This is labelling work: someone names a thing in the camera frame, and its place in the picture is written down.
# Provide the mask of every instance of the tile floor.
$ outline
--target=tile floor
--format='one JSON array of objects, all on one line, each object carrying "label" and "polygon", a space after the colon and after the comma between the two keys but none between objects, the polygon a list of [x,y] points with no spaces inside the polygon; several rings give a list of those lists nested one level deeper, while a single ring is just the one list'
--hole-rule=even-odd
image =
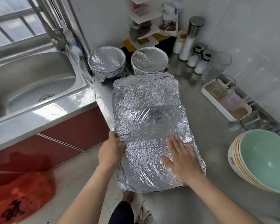
[{"label": "tile floor", "polygon": [[[94,173],[98,166],[100,147],[101,144],[58,166],[54,170],[57,184],[56,195],[41,210],[20,224],[55,224]],[[108,224],[112,212],[122,199],[123,190],[117,185],[116,175],[117,173],[114,173],[109,182],[99,224]],[[142,195],[136,194],[132,202],[135,217],[138,216],[142,201]],[[152,217],[148,223],[155,223]]]}]

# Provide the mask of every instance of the foil-covered tray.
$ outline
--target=foil-covered tray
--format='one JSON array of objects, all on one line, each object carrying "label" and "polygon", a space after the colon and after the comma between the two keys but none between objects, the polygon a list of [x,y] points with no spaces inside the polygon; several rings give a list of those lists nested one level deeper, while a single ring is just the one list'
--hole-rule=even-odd
[{"label": "foil-covered tray", "polygon": [[131,64],[134,75],[154,74],[168,68],[168,56],[159,48],[144,47],[132,54]]},{"label": "foil-covered tray", "polygon": [[104,46],[90,53],[88,64],[100,82],[106,78],[126,76],[126,55],[116,47]]},{"label": "foil-covered tray", "polygon": [[179,136],[199,155],[180,103],[178,81],[168,73],[128,76],[114,82],[112,98],[114,129],[127,145],[118,174],[119,186],[134,192],[162,191],[182,186],[161,156],[172,158],[167,146],[170,135]]}]

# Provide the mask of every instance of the sink rim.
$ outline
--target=sink rim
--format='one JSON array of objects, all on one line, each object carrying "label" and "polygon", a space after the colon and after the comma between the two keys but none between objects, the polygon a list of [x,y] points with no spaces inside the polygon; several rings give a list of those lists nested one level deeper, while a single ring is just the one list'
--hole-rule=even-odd
[{"label": "sink rim", "polygon": [[56,49],[49,47],[47,49],[43,49],[43,50],[38,51],[38,52],[34,52],[34,53],[30,53],[28,55],[21,56],[21,57],[19,57],[17,59],[7,60],[4,64],[0,64],[0,67],[5,65],[5,64],[8,64],[8,63],[11,63],[11,62],[14,62],[14,61],[18,61],[18,60],[20,60],[22,58],[25,58],[25,57],[28,57],[28,56],[34,56],[34,55],[38,55],[38,54],[42,54],[42,53],[48,53],[48,52],[62,52],[62,53],[64,53],[67,56],[67,58],[69,59],[69,61],[71,63],[71,66],[74,69],[75,75],[76,75],[75,83],[68,90],[66,90],[66,91],[64,91],[62,93],[56,94],[55,96],[53,96],[53,97],[51,97],[51,98],[49,98],[47,100],[38,102],[38,103],[36,103],[34,105],[30,105],[30,106],[28,106],[26,108],[23,108],[21,110],[18,110],[16,112],[14,112],[14,113],[10,113],[10,114],[8,114],[6,116],[0,117],[0,123],[5,121],[5,120],[8,120],[8,119],[10,119],[12,117],[15,117],[17,115],[23,114],[23,113],[25,113],[27,111],[33,110],[33,109],[35,109],[37,107],[40,108],[40,106],[44,106],[45,104],[48,104],[48,103],[50,103],[50,102],[52,102],[52,101],[54,101],[54,100],[56,100],[56,99],[58,99],[60,97],[63,97],[63,96],[68,95],[68,94],[71,94],[73,92],[77,92],[78,90],[81,90],[81,89],[83,89],[85,87],[89,87],[88,81],[79,72],[78,67],[77,67],[77,61],[73,59],[72,54],[70,54],[70,52],[68,51],[68,47],[66,47],[65,50],[63,50],[63,51],[56,51]]}]

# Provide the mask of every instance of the red plastic bag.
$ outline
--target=red plastic bag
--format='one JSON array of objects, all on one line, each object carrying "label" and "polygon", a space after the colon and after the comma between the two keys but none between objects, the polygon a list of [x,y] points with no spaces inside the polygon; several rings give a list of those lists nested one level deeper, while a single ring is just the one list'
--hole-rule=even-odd
[{"label": "red plastic bag", "polygon": [[54,174],[30,172],[0,187],[0,224],[20,222],[55,195]]}]

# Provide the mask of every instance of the forearm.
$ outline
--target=forearm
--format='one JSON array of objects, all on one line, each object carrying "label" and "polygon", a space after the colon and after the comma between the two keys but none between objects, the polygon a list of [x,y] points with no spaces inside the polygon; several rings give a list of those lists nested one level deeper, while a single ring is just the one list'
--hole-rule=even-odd
[{"label": "forearm", "polygon": [[191,188],[202,199],[220,224],[262,224],[252,214],[237,205],[206,177],[194,182]]},{"label": "forearm", "polygon": [[111,176],[111,171],[98,166],[57,224],[97,224]]}]

